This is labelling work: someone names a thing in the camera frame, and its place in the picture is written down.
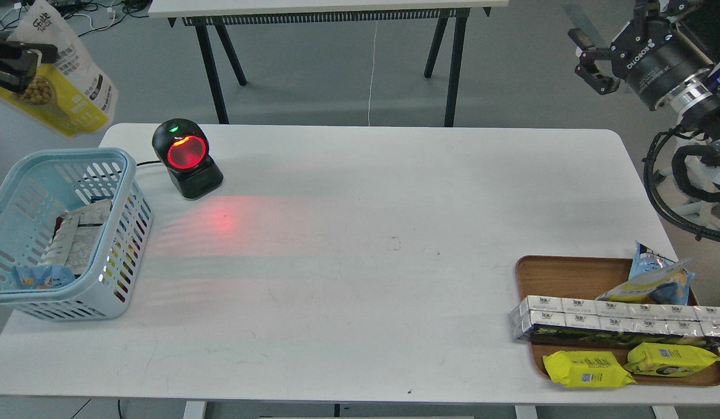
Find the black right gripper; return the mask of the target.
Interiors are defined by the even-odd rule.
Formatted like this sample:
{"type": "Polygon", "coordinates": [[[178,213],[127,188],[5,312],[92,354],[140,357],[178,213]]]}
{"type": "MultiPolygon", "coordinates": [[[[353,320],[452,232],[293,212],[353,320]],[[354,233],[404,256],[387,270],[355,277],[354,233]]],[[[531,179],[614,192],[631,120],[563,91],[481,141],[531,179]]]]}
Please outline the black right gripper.
{"type": "Polygon", "coordinates": [[[660,102],[685,80],[706,74],[712,60],[666,17],[658,1],[636,1],[631,21],[610,43],[597,48],[578,27],[568,31],[578,46],[575,74],[600,95],[615,92],[620,81],[602,74],[597,61],[612,61],[612,73],[632,89],[641,102],[655,111],[660,102]]]}

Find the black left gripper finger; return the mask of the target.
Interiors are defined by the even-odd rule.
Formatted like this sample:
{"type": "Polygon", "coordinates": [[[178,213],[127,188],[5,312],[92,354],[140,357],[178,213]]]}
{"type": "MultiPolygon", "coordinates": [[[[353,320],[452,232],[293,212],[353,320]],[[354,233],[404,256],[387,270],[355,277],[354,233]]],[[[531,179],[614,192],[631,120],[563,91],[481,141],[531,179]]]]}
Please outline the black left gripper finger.
{"type": "Polygon", "coordinates": [[[9,41],[8,35],[0,31],[0,72],[35,72],[40,64],[55,63],[58,59],[55,45],[9,41]]]}
{"type": "Polygon", "coordinates": [[[0,87],[22,95],[35,79],[36,65],[11,67],[0,63],[0,87]]]}

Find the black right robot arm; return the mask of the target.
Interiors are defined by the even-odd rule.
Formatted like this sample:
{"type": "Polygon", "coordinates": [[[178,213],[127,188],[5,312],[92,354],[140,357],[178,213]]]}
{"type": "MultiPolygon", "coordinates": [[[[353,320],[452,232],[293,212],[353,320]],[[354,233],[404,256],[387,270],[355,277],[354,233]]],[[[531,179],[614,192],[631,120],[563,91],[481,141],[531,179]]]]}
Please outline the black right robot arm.
{"type": "Polygon", "coordinates": [[[677,112],[643,159],[644,188],[666,222],[720,242],[720,1],[636,1],[610,45],[578,27],[568,37],[575,73],[594,91],[625,82],[651,111],[677,112]]]}

